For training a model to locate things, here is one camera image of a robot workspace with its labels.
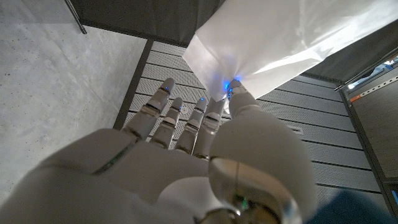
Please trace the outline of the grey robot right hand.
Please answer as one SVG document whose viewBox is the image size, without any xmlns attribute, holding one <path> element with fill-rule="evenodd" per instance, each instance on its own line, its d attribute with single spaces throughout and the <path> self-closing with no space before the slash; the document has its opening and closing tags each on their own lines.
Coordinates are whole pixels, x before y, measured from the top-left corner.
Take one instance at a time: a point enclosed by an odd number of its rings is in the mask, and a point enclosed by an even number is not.
<svg viewBox="0 0 398 224">
<path fill-rule="evenodd" d="M 120 131 L 97 130 L 28 172 L 2 223 L 302 223 L 317 209 L 300 138 L 238 80 L 222 102 L 199 100 L 170 148 L 181 102 L 161 123 L 169 78 Z"/>
</svg>

